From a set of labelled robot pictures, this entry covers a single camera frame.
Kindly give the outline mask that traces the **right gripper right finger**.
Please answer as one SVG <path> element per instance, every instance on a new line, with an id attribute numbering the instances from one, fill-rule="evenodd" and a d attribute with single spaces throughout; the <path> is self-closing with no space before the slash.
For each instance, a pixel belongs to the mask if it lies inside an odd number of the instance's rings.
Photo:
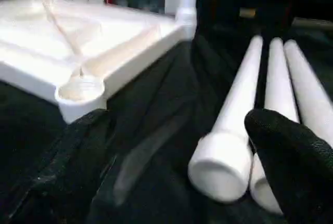
<path id="1" fill-rule="evenodd" d="M 288 223 L 332 223 L 332 148 L 308 127 L 253 109 L 245 127 Z"/>

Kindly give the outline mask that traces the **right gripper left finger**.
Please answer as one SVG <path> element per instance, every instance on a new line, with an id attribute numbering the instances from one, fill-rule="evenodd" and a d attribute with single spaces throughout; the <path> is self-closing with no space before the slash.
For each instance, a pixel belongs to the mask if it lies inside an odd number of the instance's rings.
<path id="1" fill-rule="evenodd" d="M 106 109 L 67 125 L 1 198 L 1 223 L 83 223 L 109 168 L 113 131 Z"/>

